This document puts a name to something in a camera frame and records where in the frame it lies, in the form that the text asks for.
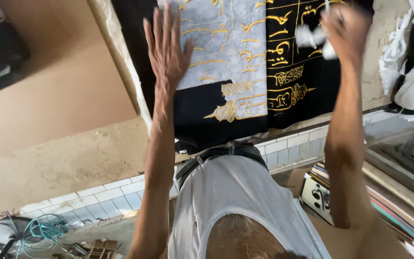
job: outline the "crumpled paper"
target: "crumpled paper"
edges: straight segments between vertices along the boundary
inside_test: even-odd
[[[383,56],[379,59],[379,75],[383,84],[384,94],[388,94],[389,90],[399,78],[399,66],[401,65],[401,57],[405,54],[407,48],[403,34],[410,23],[412,9],[407,14],[397,20],[397,28],[389,34],[389,40],[392,42],[383,48]]]

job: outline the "raised arm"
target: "raised arm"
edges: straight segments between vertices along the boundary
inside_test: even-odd
[[[128,259],[158,258],[166,248],[169,191],[173,185],[175,143],[173,98],[190,64],[193,43],[180,46],[180,14],[154,9],[154,37],[144,19],[149,59],[156,75],[153,126],[146,157],[145,192]]]
[[[374,217],[362,174],[363,139],[360,75],[371,19],[345,6],[322,13],[322,26],[341,63],[341,85],[325,144],[330,174],[331,214],[336,227],[368,225]]]
[[[345,6],[322,14],[323,26],[341,62],[341,86],[325,144],[330,174],[331,215],[353,255],[343,258],[410,258],[394,232],[377,216],[362,173],[364,132],[360,76],[362,55],[371,19]]]

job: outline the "man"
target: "man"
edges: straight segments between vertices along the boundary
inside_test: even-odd
[[[291,192],[271,178],[255,147],[213,149],[178,173],[181,190],[166,244],[175,159],[173,98],[193,51],[188,41],[182,52],[180,16],[172,19],[166,6],[162,17],[155,9],[153,32],[144,20],[157,80],[145,193],[129,259],[408,258],[371,207],[361,172],[360,74],[371,20],[354,9],[334,6],[330,15],[322,14],[322,25],[341,62],[341,86],[325,145],[331,211],[338,228],[316,219],[311,223]]]

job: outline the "cable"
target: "cable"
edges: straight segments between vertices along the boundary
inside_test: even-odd
[[[48,223],[40,222],[40,218],[46,217],[46,216],[54,216],[58,218],[58,221],[48,222]],[[30,258],[33,258],[33,259],[43,258],[43,257],[33,257],[29,255],[26,249],[29,248],[29,249],[35,249],[35,250],[46,250],[46,249],[50,249],[55,244],[55,246],[52,248],[54,250],[58,245],[58,240],[60,236],[65,234],[67,231],[68,231],[68,228],[65,227],[65,225],[63,224],[63,220],[58,215],[44,214],[40,217],[33,219],[32,221],[30,221],[30,223],[28,223],[28,226],[23,231],[22,238],[20,240],[20,246],[18,247],[16,259],[18,259],[18,255],[20,254],[21,249],[23,249],[23,252]],[[32,237],[41,237],[41,239],[35,242],[30,242],[29,239]],[[35,243],[41,242],[44,239],[50,240],[51,245],[48,247],[42,247],[42,248],[37,248],[37,247],[27,245],[27,243],[35,244]]]

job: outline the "arabic calligraphy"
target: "arabic calligraphy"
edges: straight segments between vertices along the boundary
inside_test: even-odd
[[[287,87],[280,90],[268,90],[268,92],[281,92],[276,98],[268,98],[268,110],[283,111],[290,109],[302,100],[306,94],[316,88],[307,88],[306,84],[295,84],[293,87]]]
[[[228,69],[230,68],[230,63],[227,62],[226,60],[223,60],[223,59],[214,59],[214,60],[206,60],[206,61],[199,61],[199,62],[196,62],[196,63],[192,63],[188,67],[188,69],[192,68],[193,66],[197,66],[197,65],[201,65],[201,64],[206,64],[206,63],[211,63],[211,62],[225,62],[225,63],[228,63]]]
[[[267,76],[267,77],[274,77],[276,79],[276,85],[277,83],[279,83],[279,85],[283,85],[286,83],[293,82],[297,80],[298,78],[302,77],[303,69],[304,69],[304,65],[292,68],[286,72],[279,72],[273,76]]]

